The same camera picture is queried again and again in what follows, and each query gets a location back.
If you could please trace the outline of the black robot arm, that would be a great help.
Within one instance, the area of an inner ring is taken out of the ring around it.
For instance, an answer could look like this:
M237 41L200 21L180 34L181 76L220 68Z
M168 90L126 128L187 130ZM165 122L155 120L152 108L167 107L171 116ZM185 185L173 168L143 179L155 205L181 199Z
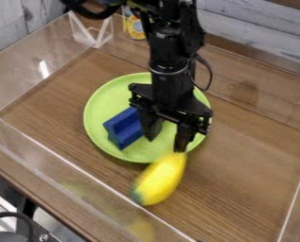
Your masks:
M196 97L196 65L207 60L197 51L205 30L197 17L196 0L100 0L94 11L88 0L60 0L81 16L102 20L126 6L140 17L151 46L151 83L132 83L130 106L138 110L143 130L152 141L163 123L177 125L173 150L184 152L196 136L211 129L213 111Z

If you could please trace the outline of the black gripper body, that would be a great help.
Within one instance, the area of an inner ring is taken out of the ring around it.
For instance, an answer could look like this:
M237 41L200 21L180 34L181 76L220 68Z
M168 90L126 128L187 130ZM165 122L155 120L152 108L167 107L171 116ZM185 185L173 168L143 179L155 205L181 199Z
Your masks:
M130 106L156 112L164 121L188 124L196 133L207 135L213 117L212 108L196 97L196 64L176 68L151 66L151 82L130 83Z

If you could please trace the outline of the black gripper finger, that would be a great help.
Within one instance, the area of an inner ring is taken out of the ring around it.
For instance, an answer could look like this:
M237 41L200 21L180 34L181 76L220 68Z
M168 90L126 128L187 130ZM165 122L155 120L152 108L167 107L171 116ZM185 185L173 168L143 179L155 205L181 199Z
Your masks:
M196 137L196 130L188 124L177 125L177 132L173 143L173 151L183 153L187 151L188 145L193 142Z
M140 122L147 139L152 142L163 130L163 117L148 110L140 110Z

